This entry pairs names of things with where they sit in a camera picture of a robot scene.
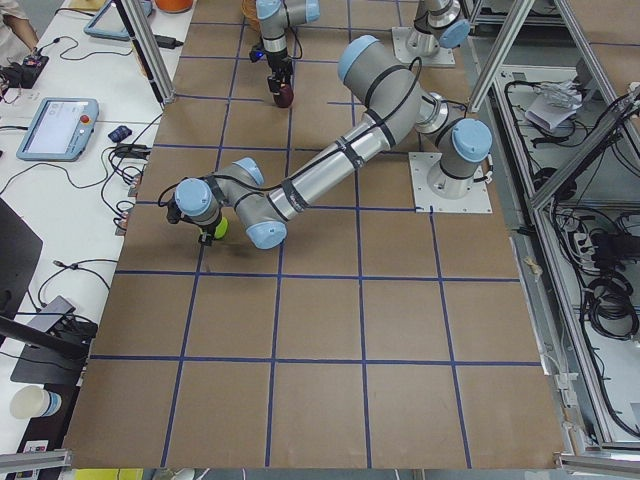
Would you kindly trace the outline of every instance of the white mounting plate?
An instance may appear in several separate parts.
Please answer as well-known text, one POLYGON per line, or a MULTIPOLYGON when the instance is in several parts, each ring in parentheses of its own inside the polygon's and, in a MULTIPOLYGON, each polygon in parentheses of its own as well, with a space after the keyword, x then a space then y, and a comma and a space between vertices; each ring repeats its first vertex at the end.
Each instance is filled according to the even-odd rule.
MULTIPOLYGON (((429 169, 440 160, 439 153, 411 152, 409 166, 413 199, 417 213, 429 213, 433 208, 439 213, 493 213, 491 201, 484 182, 474 183, 469 193, 461 199, 450 200, 435 194, 427 184, 429 169)), ((475 177, 484 176, 482 167, 478 167, 475 177)))
MULTIPOLYGON (((411 63, 415 55, 407 50, 407 38, 411 34, 410 27, 393 27, 391 34, 393 36, 393 53, 402 63, 411 63)), ((450 48, 440 48, 438 52, 431 57, 422 57, 423 66, 431 67, 455 67, 456 60, 453 57, 453 50, 450 48)))

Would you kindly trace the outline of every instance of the robotic arm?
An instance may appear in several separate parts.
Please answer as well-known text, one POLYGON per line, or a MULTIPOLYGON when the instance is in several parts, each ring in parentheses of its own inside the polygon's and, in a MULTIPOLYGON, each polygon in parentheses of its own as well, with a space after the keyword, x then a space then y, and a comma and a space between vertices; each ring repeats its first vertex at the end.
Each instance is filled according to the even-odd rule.
POLYGON ((318 0, 257 0, 256 10, 262 39, 253 46, 249 58, 255 63, 267 56, 272 71, 267 78, 269 91, 278 107, 287 108, 293 102, 293 62, 287 52, 286 31, 316 21, 320 6, 318 0))
POLYGON ((210 244, 223 221, 220 209, 230 206, 254 245, 269 249, 285 239, 286 222, 377 153, 402 141, 414 127, 441 145, 443 158, 448 159, 444 169, 453 177, 467 175, 469 163, 473 175, 477 160, 470 162, 471 150, 473 158, 487 155, 491 146, 487 127, 461 118, 442 97, 424 92, 411 71, 376 38, 366 35, 353 41, 339 61, 338 75, 367 108, 358 125, 271 188, 262 188, 264 179, 251 158, 205 177, 183 180, 165 204, 168 221, 200 226, 201 243, 210 244), (484 128, 488 144, 486 137, 479 141, 469 135, 469 128, 461 128, 465 125, 471 130, 484 128))
POLYGON ((460 46, 470 28, 462 18, 459 0, 420 0, 405 47, 411 58, 429 59, 440 47, 460 46))

